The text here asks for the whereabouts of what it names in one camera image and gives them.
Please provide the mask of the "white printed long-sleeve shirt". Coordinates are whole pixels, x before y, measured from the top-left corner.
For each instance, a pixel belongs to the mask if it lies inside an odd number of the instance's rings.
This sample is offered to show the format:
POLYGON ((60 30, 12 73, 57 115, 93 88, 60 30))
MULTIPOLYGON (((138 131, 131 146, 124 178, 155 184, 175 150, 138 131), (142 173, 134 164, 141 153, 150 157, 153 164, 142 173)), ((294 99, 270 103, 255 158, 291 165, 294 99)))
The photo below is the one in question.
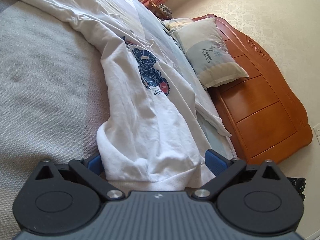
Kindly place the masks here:
POLYGON ((101 54, 110 104, 97 131, 107 179, 122 190, 175 191, 214 178, 197 120, 228 131, 191 65, 138 0, 20 0, 70 24, 101 54))

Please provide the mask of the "wooden headboard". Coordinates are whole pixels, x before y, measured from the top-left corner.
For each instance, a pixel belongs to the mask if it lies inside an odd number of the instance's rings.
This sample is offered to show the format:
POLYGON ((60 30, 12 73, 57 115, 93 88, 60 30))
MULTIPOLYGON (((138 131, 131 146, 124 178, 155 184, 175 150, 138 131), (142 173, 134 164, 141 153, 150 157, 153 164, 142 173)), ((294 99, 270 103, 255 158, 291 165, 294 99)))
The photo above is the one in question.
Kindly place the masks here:
POLYGON ((249 164, 280 163, 311 143, 307 112, 262 46, 223 18, 215 22, 232 58, 249 74, 208 89, 236 155, 249 164))

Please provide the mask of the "pastel patchwork bed cover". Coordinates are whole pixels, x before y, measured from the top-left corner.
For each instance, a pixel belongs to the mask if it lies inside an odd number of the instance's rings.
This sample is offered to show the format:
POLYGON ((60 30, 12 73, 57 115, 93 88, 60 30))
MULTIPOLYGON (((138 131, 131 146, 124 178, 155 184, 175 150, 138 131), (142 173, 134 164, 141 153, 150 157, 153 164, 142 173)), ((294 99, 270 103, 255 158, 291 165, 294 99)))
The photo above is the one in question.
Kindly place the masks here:
MULTIPOLYGON (((110 104, 101 54, 70 24, 20 0, 1 0, 1 239, 20 228, 13 202, 43 159, 58 164, 99 152, 110 104)), ((210 148, 235 151, 197 115, 210 148)))

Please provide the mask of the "blue beige pillow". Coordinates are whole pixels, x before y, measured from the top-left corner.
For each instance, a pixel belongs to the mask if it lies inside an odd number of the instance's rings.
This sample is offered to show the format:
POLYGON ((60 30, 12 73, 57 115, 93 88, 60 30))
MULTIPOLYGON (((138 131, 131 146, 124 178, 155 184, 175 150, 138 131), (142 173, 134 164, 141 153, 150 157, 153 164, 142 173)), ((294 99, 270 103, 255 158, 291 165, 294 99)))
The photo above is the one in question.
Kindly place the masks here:
POLYGON ((229 53, 218 33, 215 18, 189 23, 173 31, 172 35, 204 87, 218 87, 249 77, 229 53))

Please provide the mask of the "patterned item on nightstand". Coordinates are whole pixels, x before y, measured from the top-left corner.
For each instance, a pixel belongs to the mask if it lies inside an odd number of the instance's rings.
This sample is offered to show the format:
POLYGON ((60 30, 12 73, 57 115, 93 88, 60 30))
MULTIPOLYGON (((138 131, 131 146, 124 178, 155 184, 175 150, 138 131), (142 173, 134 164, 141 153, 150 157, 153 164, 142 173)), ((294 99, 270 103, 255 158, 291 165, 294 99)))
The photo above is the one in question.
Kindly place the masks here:
POLYGON ((170 20, 172 19, 172 10, 167 7, 166 5, 164 4, 160 4, 158 6, 159 10, 160 10, 160 13, 161 13, 161 17, 164 19, 164 20, 170 20))

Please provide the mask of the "white wall socket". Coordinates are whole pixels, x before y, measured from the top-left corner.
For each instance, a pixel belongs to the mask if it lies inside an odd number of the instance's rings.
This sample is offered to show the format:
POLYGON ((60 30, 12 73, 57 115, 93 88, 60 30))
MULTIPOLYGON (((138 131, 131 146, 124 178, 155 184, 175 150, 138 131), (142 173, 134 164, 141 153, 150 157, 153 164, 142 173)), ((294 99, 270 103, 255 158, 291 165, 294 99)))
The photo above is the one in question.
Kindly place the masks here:
POLYGON ((315 132, 315 136, 318 140, 318 143, 320 144, 320 123, 316 124, 314 127, 313 127, 313 130, 315 132))

